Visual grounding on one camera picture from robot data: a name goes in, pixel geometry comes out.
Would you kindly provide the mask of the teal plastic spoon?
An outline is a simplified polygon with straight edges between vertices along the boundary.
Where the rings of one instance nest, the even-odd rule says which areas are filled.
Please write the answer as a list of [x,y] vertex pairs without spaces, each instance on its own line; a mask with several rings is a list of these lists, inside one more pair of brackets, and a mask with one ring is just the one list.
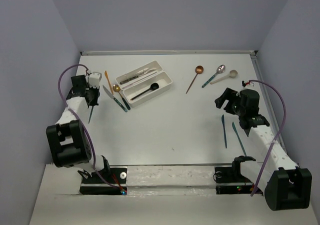
[[90,124],[90,122],[91,122],[94,107],[95,107],[95,106],[92,106],[92,107],[91,107],[90,114],[89,114],[89,118],[88,118],[88,124]]

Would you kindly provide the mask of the steel knife teal handle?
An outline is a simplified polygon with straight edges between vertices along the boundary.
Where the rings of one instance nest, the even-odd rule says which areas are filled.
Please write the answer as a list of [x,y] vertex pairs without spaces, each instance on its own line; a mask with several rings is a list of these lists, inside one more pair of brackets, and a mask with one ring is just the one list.
[[104,92],[121,107],[124,112],[128,112],[128,110],[122,105],[122,103],[103,85],[102,86]]

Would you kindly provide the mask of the steel knife dark handle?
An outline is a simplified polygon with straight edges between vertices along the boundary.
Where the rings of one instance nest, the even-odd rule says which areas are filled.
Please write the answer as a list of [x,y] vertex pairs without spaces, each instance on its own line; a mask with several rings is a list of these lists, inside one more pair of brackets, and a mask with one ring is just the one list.
[[123,85],[123,84],[126,84],[132,80],[135,80],[135,79],[145,75],[148,71],[149,71],[149,69],[145,68],[145,69],[141,70],[140,72],[138,72],[137,74],[135,74],[134,76],[127,78],[126,80],[121,81],[120,84]]

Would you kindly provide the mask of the black measuring spoon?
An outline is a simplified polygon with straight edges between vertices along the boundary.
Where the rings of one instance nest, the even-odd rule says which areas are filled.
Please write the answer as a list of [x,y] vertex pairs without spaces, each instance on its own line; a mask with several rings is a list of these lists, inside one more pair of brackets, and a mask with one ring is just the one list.
[[160,86],[159,86],[159,84],[157,82],[152,83],[147,90],[145,90],[145,91],[139,93],[138,95],[132,97],[130,100],[133,101],[133,100],[139,98],[140,96],[146,94],[147,92],[153,92],[153,91],[157,90],[159,87]]

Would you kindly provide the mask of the pink handled steak knife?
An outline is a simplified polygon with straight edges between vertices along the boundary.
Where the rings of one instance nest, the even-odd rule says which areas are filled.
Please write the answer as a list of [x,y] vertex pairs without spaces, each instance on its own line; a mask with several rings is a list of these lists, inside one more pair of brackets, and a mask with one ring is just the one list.
[[146,78],[148,78],[148,77],[150,77],[150,76],[152,76],[152,75],[154,75],[154,74],[156,74],[156,73],[157,73],[156,70],[151,71],[151,72],[148,72],[147,74],[141,76],[140,78],[135,79],[134,81],[129,82],[128,85],[122,86],[121,89],[129,88],[129,87],[133,86],[134,84],[137,84],[138,82],[140,82],[140,81],[142,81],[142,80],[144,80],[144,79],[146,79]]

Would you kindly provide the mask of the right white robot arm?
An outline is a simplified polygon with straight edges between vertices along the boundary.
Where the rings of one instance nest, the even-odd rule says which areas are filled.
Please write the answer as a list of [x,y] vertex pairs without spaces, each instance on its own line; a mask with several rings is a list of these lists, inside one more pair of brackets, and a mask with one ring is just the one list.
[[238,116],[239,125],[266,159],[240,155],[230,166],[217,166],[213,179],[218,194],[263,194],[272,211],[307,209],[310,205],[312,174],[301,168],[282,148],[268,120],[259,113],[260,95],[252,89],[226,88],[215,99],[218,109]]

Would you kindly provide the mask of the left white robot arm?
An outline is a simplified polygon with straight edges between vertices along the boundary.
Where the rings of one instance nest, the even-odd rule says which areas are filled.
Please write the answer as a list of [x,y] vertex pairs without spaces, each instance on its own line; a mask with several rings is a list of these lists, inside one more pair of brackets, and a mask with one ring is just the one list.
[[101,79],[99,72],[71,77],[72,87],[63,99],[67,106],[60,119],[46,128],[46,136],[56,167],[80,168],[87,176],[93,173],[97,181],[104,183],[112,173],[109,162],[103,155],[93,152],[81,122],[86,110],[98,105]]

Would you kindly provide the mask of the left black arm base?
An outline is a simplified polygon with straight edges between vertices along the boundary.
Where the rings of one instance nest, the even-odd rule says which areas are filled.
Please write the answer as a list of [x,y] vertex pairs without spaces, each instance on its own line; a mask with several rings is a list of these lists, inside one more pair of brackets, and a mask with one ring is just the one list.
[[87,169],[78,170],[81,177],[79,193],[82,195],[127,195],[126,166],[110,166],[109,161],[101,156],[96,161],[96,170],[89,172]]

